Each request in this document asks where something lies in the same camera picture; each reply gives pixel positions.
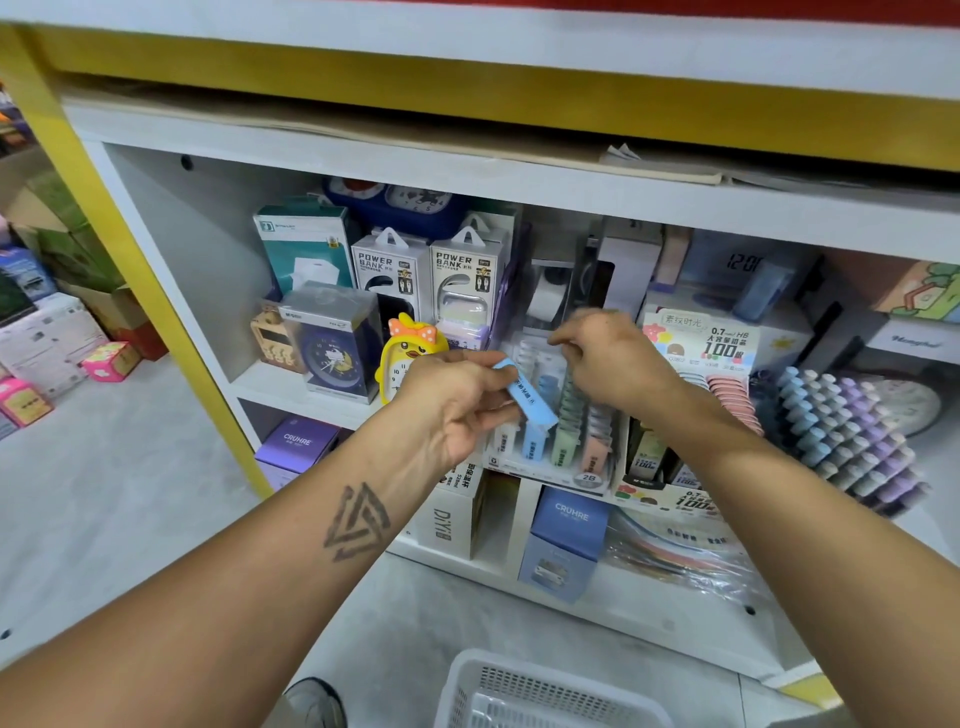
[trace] white tape roll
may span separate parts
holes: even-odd
[[[540,271],[540,277],[537,279],[537,290],[534,291],[534,297],[527,306],[527,316],[532,316],[540,321],[553,321],[560,310],[560,304],[564,302],[566,285],[563,283],[551,283]]]

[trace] yellow panel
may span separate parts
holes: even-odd
[[[49,86],[50,74],[34,61],[21,32],[2,24],[0,78],[23,110],[31,129],[74,193],[171,354],[177,359],[194,393],[227,441],[253,489],[261,497],[269,496],[273,491],[253,460],[252,449],[240,425],[210,377],[150,264],[140,252],[80,139],[63,116],[60,104]]]
[[[57,69],[581,131],[960,171],[960,103],[35,28]]]
[[[836,708],[843,703],[843,700],[837,694],[837,691],[833,689],[827,676],[823,673],[810,675],[803,680],[790,683],[790,685],[780,688],[780,692],[795,697],[798,700],[813,703],[824,710],[827,708]]]

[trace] yellow duck alarm clock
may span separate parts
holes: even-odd
[[[405,313],[391,319],[387,326],[390,340],[380,354],[380,366],[373,375],[380,384],[380,399],[384,404],[394,398],[400,382],[418,356],[446,352],[450,348],[437,327],[414,321]]]

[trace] purple box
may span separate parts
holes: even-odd
[[[254,457],[270,487],[278,491],[339,442],[340,427],[306,417],[288,417],[264,440]]]

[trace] clear plastic packaging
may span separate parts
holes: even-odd
[[[616,509],[603,559],[744,606],[773,601],[743,546],[724,522]]]

